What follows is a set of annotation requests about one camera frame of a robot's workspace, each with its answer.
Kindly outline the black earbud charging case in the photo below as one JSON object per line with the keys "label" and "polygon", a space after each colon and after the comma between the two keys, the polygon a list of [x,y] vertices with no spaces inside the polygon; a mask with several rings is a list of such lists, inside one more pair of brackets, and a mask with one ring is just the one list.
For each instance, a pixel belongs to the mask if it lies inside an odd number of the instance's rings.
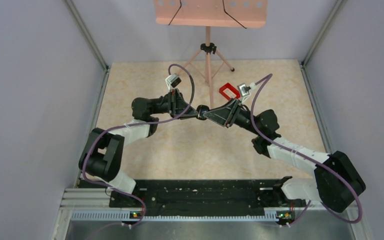
{"label": "black earbud charging case", "polygon": [[205,114],[210,110],[210,108],[207,106],[207,105],[199,105],[197,108],[196,108],[196,111],[197,111],[197,116],[196,118],[198,120],[201,120],[201,121],[205,121],[207,119],[207,117],[205,116]]}

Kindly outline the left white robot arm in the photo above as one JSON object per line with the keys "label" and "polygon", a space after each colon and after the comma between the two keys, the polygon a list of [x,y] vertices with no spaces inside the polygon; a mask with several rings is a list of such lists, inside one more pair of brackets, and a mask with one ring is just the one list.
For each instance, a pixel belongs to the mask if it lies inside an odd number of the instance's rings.
{"label": "left white robot arm", "polygon": [[184,100],[177,88],[159,98],[137,97],[131,108],[133,120],[127,124],[110,131],[94,128],[90,132],[78,167],[86,175],[121,191],[121,200],[134,207],[140,202],[141,194],[134,189],[136,181],[121,169],[124,147],[156,132],[160,122],[155,114],[169,114],[183,120],[197,117],[198,111]]}

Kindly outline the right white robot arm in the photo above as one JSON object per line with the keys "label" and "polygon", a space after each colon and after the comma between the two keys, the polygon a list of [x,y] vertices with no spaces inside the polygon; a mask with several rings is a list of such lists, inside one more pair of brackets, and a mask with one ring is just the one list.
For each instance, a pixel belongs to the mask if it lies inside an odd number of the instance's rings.
{"label": "right white robot arm", "polygon": [[283,161],[311,176],[310,179],[289,178],[282,183],[273,192],[273,200],[279,206],[300,199],[320,202],[331,211],[341,213],[367,189],[344,152],[311,150],[278,134],[280,126],[272,109],[253,115],[238,99],[232,98],[213,109],[200,105],[197,112],[200,120],[210,120],[226,128],[237,125],[256,134],[251,142],[258,154]]}

